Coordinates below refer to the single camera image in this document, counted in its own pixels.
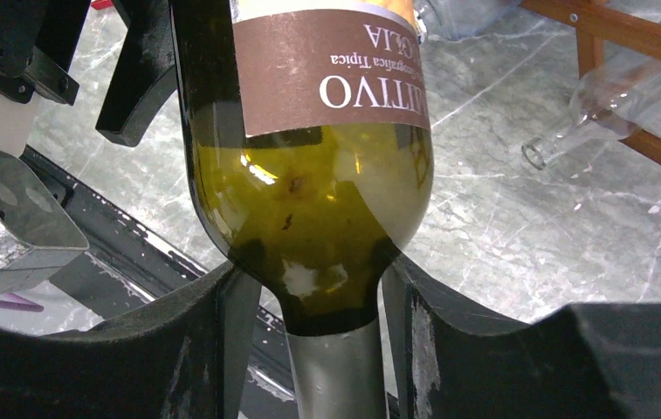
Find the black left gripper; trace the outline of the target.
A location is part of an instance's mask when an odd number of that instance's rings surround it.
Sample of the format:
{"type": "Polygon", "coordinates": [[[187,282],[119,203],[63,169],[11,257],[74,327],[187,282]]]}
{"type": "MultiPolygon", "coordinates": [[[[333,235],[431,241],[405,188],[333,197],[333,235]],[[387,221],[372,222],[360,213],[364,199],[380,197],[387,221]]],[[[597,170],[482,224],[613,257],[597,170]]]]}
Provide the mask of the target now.
{"type": "MultiPolygon", "coordinates": [[[[90,3],[85,0],[0,0],[0,94],[27,104],[36,93],[73,105],[79,83],[69,75],[90,3]]],[[[96,130],[130,148],[142,140],[176,90],[167,0],[121,0],[127,26],[96,130]]]]}

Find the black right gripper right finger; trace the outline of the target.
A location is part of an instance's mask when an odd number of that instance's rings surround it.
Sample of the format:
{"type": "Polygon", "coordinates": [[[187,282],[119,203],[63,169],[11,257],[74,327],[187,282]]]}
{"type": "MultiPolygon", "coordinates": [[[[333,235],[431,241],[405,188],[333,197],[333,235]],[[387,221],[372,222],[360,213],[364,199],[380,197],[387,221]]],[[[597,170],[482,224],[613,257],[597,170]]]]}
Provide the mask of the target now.
{"type": "Polygon", "coordinates": [[[570,303],[527,324],[406,257],[382,291],[401,418],[661,418],[661,303],[570,303]]]}

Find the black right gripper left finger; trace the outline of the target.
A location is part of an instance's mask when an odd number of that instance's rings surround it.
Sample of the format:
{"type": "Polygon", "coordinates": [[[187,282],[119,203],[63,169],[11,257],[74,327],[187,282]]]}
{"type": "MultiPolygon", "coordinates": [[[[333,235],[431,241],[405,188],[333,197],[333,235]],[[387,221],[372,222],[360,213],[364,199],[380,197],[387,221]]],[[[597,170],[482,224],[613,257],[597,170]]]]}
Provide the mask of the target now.
{"type": "Polygon", "coordinates": [[[260,293],[225,264],[85,332],[0,328],[0,418],[235,418],[260,293]]]}

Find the green wine bottle brown label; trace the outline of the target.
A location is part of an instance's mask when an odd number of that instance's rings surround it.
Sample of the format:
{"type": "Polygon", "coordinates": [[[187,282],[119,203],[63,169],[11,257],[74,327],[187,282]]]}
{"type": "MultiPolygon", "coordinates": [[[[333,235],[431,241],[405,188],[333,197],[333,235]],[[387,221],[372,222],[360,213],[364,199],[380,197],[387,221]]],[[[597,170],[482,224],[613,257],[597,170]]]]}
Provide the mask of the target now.
{"type": "Polygon", "coordinates": [[[189,189],[277,299],[302,418],[385,418],[377,287],[434,174],[411,1],[172,1],[189,189]]]}

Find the clear glass bottle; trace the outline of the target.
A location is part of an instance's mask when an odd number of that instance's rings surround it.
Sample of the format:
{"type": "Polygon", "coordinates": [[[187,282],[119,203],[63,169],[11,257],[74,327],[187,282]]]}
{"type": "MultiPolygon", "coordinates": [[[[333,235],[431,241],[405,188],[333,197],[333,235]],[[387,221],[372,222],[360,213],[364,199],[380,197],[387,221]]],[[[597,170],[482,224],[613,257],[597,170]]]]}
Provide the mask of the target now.
{"type": "Polygon", "coordinates": [[[661,60],[610,41],[603,50],[603,63],[580,75],[568,110],[522,145],[534,168],[544,169],[586,141],[624,141],[661,117],[661,60]]]}

